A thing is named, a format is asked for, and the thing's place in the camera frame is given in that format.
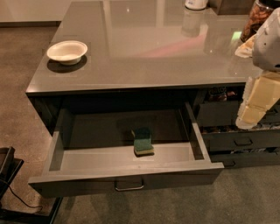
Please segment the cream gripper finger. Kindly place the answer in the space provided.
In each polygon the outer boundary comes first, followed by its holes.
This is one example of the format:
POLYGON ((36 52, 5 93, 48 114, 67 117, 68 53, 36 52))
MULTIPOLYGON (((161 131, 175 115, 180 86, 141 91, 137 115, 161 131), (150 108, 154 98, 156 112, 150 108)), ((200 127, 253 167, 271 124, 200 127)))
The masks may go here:
POLYGON ((254 42, 255 42, 255 35, 250 37, 246 42, 244 42, 242 45, 240 45, 235 50, 235 55, 241 58, 251 58, 252 52, 254 48, 254 42))
POLYGON ((256 78, 249 77, 235 125, 242 130, 255 127, 280 99, 280 73, 263 71, 256 78))

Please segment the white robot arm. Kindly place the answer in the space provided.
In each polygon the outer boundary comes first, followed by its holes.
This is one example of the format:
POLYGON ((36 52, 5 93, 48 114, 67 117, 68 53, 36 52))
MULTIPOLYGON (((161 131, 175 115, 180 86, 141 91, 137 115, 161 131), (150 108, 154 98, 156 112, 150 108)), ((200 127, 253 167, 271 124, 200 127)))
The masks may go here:
POLYGON ((251 57, 253 64, 262 69, 258 76, 248 78, 235 121, 239 129, 250 130, 280 99, 280 8, 236 49, 235 55, 251 57))

